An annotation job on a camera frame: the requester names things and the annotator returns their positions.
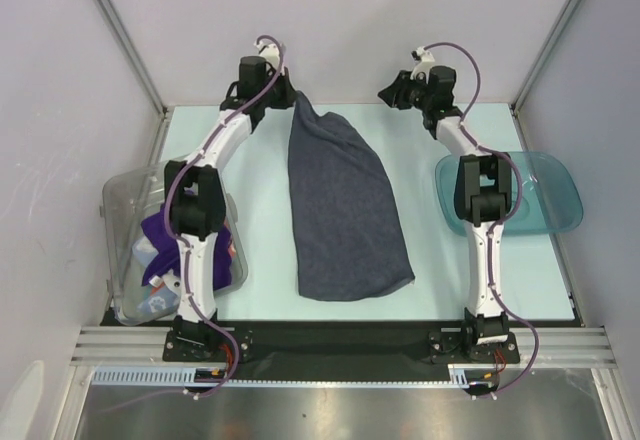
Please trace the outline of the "grey towel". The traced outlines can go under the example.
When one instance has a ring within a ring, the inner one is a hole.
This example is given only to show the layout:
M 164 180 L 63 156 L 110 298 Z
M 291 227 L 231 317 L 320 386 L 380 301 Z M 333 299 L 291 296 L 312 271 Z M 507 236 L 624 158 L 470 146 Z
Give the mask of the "grey towel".
M 414 281 L 379 156 L 346 118 L 317 113 L 303 92 L 292 117 L 288 181 L 302 297 L 353 302 Z

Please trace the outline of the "purple towel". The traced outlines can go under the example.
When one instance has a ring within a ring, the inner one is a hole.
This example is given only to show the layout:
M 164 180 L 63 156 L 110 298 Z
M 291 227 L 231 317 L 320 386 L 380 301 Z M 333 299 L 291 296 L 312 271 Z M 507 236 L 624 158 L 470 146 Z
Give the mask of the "purple towel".
M 141 285 L 148 286 L 154 277 L 180 268 L 178 243 L 164 226 L 164 205 L 160 211 L 146 217 L 140 224 L 143 237 L 132 247 L 134 256 L 145 267 Z M 218 233 L 214 248 L 213 289 L 220 290 L 232 283 L 231 266 L 236 250 L 228 223 Z

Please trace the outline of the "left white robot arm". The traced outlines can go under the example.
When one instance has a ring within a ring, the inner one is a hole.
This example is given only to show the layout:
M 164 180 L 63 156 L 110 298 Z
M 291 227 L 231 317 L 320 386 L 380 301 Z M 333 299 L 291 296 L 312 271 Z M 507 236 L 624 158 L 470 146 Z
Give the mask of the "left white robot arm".
M 163 359 L 209 361 L 235 339 L 216 325 L 215 246 L 227 219 L 221 172 L 268 109 L 293 106 L 296 93 L 284 56 L 262 52 L 240 59 L 238 80 L 201 144 L 164 168 L 164 226 L 178 243 L 180 304 L 166 336 Z

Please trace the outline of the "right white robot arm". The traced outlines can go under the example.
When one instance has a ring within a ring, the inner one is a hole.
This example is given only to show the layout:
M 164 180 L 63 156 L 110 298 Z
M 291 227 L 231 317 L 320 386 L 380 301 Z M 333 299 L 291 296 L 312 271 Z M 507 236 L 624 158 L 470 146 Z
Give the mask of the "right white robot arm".
M 465 128 L 464 114 L 454 104 L 456 80 L 456 71 L 446 66 L 402 70 L 378 93 L 391 108 L 419 110 L 424 128 L 458 160 L 453 206 L 468 240 L 469 297 L 460 333 L 436 337 L 431 348 L 473 363 L 517 363 L 500 279 L 504 221 L 513 206 L 512 165 L 507 154 L 480 146 Z

